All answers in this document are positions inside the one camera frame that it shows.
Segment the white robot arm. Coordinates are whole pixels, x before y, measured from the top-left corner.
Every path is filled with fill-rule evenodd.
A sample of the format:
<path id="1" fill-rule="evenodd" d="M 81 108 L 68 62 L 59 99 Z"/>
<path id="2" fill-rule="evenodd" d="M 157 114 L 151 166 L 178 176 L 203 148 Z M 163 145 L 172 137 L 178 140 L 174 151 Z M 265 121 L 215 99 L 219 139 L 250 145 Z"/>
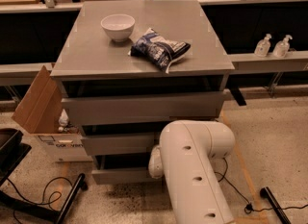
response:
<path id="1" fill-rule="evenodd" d="M 235 224 L 210 163 L 234 145 L 233 132 L 216 121 L 178 120 L 161 131 L 148 170 L 166 179 L 176 224 Z"/>

